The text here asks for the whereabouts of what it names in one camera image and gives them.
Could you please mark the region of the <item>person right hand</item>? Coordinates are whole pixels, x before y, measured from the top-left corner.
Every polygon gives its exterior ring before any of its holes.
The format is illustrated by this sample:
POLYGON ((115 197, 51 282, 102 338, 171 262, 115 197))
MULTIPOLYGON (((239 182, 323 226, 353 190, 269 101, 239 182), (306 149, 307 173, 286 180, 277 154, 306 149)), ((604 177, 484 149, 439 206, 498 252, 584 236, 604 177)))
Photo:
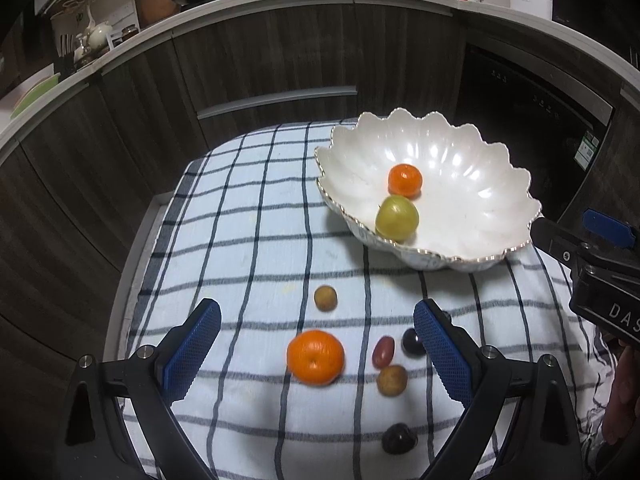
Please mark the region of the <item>person right hand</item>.
POLYGON ((628 344, 622 346, 602 425, 608 445, 626 438, 639 417, 639 352, 628 344))

